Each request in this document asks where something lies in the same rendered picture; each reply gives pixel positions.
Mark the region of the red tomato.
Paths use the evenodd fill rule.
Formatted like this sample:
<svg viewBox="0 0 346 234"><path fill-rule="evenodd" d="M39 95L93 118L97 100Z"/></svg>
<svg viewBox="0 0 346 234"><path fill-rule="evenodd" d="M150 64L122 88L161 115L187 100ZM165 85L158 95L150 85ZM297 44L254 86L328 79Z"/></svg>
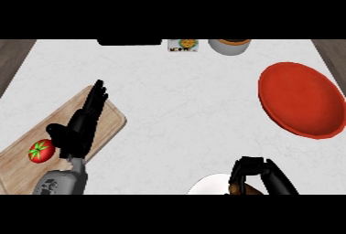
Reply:
<svg viewBox="0 0 346 234"><path fill-rule="evenodd" d="M44 163L54 155L54 145L50 139L38 140L29 147L28 158L39 164Z"/></svg>

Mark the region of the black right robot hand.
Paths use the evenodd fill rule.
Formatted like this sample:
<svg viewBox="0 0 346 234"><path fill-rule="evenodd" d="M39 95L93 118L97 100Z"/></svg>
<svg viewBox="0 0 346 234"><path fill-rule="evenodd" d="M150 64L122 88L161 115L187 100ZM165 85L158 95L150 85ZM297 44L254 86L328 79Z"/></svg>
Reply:
<svg viewBox="0 0 346 234"><path fill-rule="evenodd" d="M292 183L275 162L261 157L242 156L232 166L227 184L245 185L248 176L260 176L261 183L270 195L297 195Z"/></svg>

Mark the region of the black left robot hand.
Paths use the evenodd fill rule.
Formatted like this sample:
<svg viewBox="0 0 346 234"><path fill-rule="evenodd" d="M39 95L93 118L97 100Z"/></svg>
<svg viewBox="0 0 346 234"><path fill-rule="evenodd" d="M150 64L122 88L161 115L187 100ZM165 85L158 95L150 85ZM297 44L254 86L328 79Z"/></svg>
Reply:
<svg viewBox="0 0 346 234"><path fill-rule="evenodd" d="M97 80L85 97L84 106L71 116L68 125L59 123L47 125L45 132L50 135L54 147L59 149L60 158L85 158L106 99L103 81Z"/></svg>

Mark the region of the white round container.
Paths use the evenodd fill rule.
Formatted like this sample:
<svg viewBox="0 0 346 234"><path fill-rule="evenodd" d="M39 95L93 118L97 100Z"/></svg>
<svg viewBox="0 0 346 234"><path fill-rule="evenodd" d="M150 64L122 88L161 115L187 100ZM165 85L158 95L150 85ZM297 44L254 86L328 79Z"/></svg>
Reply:
<svg viewBox="0 0 346 234"><path fill-rule="evenodd" d="M208 44L212 50L226 56L236 56L244 53L248 48L249 39L210 39Z"/></svg>

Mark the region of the white plate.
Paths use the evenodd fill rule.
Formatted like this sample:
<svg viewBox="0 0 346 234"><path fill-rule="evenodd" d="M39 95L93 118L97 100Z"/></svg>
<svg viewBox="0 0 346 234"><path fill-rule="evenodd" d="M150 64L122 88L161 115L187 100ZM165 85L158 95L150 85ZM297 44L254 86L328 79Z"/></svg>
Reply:
<svg viewBox="0 0 346 234"><path fill-rule="evenodd" d="M227 174L212 174L201 178L192 185L189 195L224 195L227 194Z"/></svg>

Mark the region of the red bowl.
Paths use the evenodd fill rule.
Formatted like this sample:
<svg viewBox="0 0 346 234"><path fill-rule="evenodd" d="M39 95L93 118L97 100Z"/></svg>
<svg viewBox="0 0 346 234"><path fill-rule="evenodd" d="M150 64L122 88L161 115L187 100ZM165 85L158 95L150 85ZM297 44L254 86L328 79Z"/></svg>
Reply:
<svg viewBox="0 0 346 234"><path fill-rule="evenodd" d="M258 75L258 102L275 124L312 139L346 128L346 100L331 80L295 62L272 64Z"/></svg>

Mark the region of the small printed box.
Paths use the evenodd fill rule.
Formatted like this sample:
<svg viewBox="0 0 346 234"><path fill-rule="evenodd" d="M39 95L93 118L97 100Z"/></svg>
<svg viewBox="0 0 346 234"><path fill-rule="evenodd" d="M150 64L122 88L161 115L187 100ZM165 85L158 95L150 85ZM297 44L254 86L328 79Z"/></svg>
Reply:
<svg viewBox="0 0 346 234"><path fill-rule="evenodd" d="M196 52L198 40L196 39L168 39L167 50L170 52Z"/></svg>

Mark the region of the wooden cutting board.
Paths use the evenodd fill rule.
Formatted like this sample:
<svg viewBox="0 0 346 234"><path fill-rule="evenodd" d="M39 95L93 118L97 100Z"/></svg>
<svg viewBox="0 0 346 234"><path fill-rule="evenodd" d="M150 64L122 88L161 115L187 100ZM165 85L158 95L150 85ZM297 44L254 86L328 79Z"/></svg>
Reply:
<svg viewBox="0 0 346 234"><path fill-rule="evenodd" d="M87 86L0 153L0 195L29 195L48 171L71 170L69 159L59 156L60 148L47 133L47 126L51 123L68 125L71 116L84 107L90 90L91 86ZM84 163L102 150L125 123L124 114L106 100Z"/></svg>

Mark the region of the brown sweet potato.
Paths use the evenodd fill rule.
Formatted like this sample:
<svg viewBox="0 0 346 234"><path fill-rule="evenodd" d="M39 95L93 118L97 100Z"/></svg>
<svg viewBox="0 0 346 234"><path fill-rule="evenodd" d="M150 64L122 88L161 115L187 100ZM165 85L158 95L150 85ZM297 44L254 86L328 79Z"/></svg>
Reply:
<svg viewBox="0 0 346 234"><path fill-rule="evenodd" d="M261 195L261 192L251 185L241 186L238 183L227 186L227 192L232 195Z"/></svg>

